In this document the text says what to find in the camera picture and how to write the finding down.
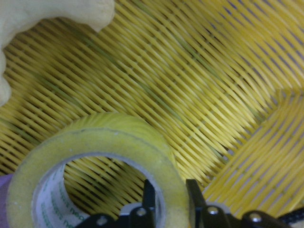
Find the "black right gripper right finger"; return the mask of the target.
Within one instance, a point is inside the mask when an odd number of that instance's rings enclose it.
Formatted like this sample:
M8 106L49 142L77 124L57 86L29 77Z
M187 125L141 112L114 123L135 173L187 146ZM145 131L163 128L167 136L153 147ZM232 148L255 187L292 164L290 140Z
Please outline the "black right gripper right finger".
M186 180L190 200L191 228L229 228L230 222L224 207L219 203L206 202L198 183L194 179Z

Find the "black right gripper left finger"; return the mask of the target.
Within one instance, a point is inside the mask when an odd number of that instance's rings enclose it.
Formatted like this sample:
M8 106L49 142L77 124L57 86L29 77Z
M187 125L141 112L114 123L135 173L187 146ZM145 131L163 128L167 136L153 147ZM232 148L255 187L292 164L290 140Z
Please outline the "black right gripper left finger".
M130 228L155 228L156 194L149 180L144 181L142 202L129 215Z

